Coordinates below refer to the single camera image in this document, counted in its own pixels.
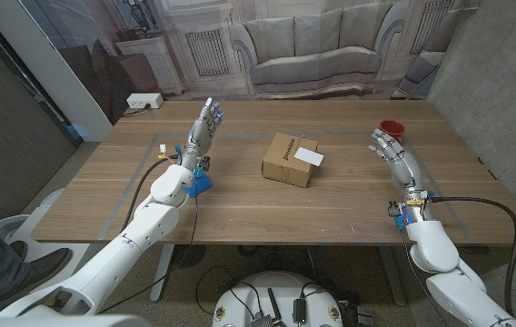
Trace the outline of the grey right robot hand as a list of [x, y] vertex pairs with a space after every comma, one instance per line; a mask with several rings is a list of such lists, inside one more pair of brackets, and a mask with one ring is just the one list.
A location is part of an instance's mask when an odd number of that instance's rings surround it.
[[405, 223], [432, 221], [434, 216], [427, 203], [428, 192], [422, 181], [420, 166], [412, 154], [386, 132], [375, 129], [372, 133], [374, 145], [369, 149], [389, 166], [394, 185], [401, 197], [398, 204]]

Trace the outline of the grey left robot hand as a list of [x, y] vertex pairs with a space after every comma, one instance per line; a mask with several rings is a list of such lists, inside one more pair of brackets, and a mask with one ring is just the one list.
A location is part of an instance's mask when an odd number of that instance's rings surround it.
[[193, 171], [211, 148], [214, 133], [223, 121], [219, 103], [208, 97], [199, 117], [193, 122], [180, 155], [179, 165]]

